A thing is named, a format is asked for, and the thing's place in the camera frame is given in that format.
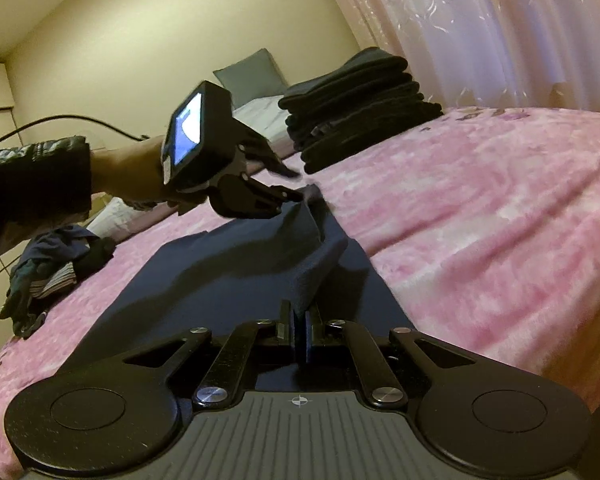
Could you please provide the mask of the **person's left hand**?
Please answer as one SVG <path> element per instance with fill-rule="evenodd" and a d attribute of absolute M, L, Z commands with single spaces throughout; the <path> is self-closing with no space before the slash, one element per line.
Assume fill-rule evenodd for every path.
<path fill-rule="evenodd" d="M 180 200 L 163 184 L 162 136 L 123 148 L 91 151 L 92 193 L 106 193 L 128 203 L 167 203 Z"/>

